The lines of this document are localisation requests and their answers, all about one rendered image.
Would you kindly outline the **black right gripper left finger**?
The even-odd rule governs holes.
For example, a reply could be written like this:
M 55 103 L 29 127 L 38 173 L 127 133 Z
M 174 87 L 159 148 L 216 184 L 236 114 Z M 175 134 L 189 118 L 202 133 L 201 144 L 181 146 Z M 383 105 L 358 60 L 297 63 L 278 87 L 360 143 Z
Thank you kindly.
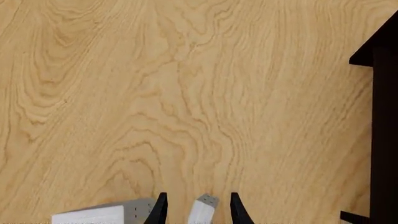
M 168 210 L 167 193 L 161 192 L 153 209 L 146 219 L 146 224 L 166 224 Z

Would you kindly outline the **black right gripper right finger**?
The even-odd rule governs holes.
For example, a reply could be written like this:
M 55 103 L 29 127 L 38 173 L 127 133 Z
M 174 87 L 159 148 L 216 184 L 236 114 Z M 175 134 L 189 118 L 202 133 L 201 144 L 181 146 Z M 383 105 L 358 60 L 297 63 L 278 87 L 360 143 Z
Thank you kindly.
M 230 211 L 233 224 L 255 224 L 246 211 L 237 192 L 231 193 Z

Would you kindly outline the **dark wooden cabinet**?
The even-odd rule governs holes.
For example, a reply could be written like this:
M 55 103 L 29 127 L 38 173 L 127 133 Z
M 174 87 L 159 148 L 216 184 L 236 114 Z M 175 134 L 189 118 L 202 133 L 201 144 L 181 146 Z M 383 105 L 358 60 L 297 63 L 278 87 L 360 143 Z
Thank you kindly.
M 398 11 L 349 58 L 372 67 L 369 216 L 340 212 L 342 224 L 398 224 Z

